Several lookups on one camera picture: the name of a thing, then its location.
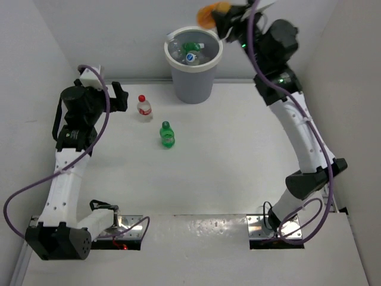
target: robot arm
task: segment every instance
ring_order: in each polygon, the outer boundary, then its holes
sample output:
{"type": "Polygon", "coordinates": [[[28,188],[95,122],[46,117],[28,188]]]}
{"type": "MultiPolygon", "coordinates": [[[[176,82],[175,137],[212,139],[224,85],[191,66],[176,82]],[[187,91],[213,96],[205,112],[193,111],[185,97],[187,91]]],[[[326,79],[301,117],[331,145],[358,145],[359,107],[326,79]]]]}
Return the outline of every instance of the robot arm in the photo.
{"type": "MultiPolygon", "coordinates": [[[[45,208],[37,226],[27,228],[25,240],[43,260],[85,259],[91,242],[105,229],[116,224],[118,207],[103,205],[77,221],[77,201],[85,168],[92,150],[72,168],[66,166],[78,158],[94,142],[96,121],[105,111],[105,94],[97,78],[89,70],[82,70],[74,86],[65,89],[60,96],[68,112],[66,125],[58,137],[55,130],[61,120],[61,108],[57,110],[53,136],[57,138],[55,172],[61,172],[52,180],[45,208]]],[[[112,84],[116,98],[110,99],[110,112],[126,111],[128,93],[118,82],[112,84]]]]}
{"type": "MultiPolygon", "coordinates": [[[[248,0],[246,5],[226,5],[221,2],[214,5],[209,18],[201,17],[201,19],[212,19],[220,39],[226,42],[238,41],[248,54],[246,36],[252,4],[253,0],[248,0]]],[[[322,189],[328,183],[329,177],[327,161],[306,122],[310,121],[316,129],[306,106],[301,84],[287,65],[288,60],[298,49],[296,40],[298,29],[286,20],[276,20],[268,31],[263,33],[257,26],[261,16],[262,13],[257,12],[254,17],[256,62],[266,78],[292,94],[307,114],[307,118],[303,117],[285,94],[267,86],[258,75],[254,77],[259,94],[282,124],[299,161],[300,170],[286,178],[286,191],[268,212],[268,223],[276,231],[287,215],[300,207],[313,192],[322,189]]],[[[325,149],[334,176],[348,167],[345,159],[336,158],[327,147],[325,149]]]]}

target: white table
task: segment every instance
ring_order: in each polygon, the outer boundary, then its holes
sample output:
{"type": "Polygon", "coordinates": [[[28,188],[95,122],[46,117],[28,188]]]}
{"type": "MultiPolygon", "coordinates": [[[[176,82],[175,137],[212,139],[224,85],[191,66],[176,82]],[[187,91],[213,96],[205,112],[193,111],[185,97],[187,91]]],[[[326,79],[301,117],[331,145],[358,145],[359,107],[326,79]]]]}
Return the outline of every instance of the white table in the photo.
{"type": "Polygon", "coordinates": [[[285,177],[298,170],[286,134],[253,84],[215,84],[200,105],[180,102],[168,83],[123,88],[129,109],[111,114],[94,149],[78,220],[90,213],[91,199],[118,204],[126,215],[151,215],[142,250],[92,251],[75,262],[33,254],[24,286],[367,285],[343,214],[331,214],[305,250],[249,250],[243,214],[259,212],[265,200],[275,203],[285,177]],[[140,94],[152,104],[150,123],[136,118],[140,94]],[[160,144],[164,120],[175,132],[170,150],[160,144]]]}

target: plastic bottle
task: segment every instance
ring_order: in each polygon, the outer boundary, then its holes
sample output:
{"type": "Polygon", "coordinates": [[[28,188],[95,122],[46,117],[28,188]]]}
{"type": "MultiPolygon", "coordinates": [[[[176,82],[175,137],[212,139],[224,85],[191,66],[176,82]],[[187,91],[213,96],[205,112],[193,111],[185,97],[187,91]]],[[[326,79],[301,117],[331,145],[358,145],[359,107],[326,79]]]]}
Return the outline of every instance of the plastic bottle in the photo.
{"type": "Polygon", "coordinates": [[[200,49],[203,49],[203,48],[204,48],[204,44],[203,43],[189,42],[189,43],[184,43],[183,44],[183,49],[185,51],[185,54],[188,54],[190,51],[199,52],[200,49]]]}
{"type": "Polygon", "coordinates": [[[172,35],[167,35],[167,41],[168,41],[168,52],[171,55],[171,57],[178,61],[179,63],[184,64],[185,63],[185,51],[179,42],[179,40],[175,38],[171,38],[172,35]]]}
{"type": "Polygon", "coordinates": [[[198,51],[190,51],[186,54],[185,61],[189,66],[198,66],[204,64],[204,56],[198,51]]]}
{"type": "Polygon", "coordinates": [[[144,95],[139,96],[138,112],[140,114],[139,119],[141,122],[150,122],[154,115],[152,114],[152,108],[148,100],[144,95]]]}
{"type": "Polygon", "coordinates": [[[168,121],[164,121],[160,129],[161,143],[164,147],[171,148],[174,145],[174,132],[168,121]]]}

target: trash can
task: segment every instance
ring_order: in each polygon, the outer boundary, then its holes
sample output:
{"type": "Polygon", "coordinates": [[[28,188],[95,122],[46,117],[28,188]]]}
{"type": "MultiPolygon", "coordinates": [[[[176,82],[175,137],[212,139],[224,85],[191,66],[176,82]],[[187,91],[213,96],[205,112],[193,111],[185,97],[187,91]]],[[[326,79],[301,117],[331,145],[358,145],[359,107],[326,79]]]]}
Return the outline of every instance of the trash can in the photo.
{"type": "Polygon", "coordinates": [[[164,44],[165,57],[171,65],[174,91],[179,100],[197,104],[207,100],[213,87],[217,64],[222,58],[223,44],[217,34],[200,27],[184,27],[172,33],[182,43],[203,43],[202,53],[210,61],[199,66],[178,63],[168,52],[168,43],[164,44]]]}

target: red label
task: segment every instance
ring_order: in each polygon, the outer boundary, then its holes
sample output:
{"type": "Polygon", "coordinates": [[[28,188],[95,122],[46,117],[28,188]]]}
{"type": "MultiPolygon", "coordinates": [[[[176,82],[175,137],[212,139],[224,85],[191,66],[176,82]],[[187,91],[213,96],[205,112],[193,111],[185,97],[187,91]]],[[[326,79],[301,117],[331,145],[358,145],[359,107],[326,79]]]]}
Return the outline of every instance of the red label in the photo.
{"type": "Polygon", "coordinates": [[[151,113],[152,112],[152,109],[150,108],[149,110],[147,110],[147,111],[144,111],[144,110],[142,110],[141,108],[139,108],[139,113],[140,114],[143,114],[143,115],[148,115],[149,113],[151,113]]]}

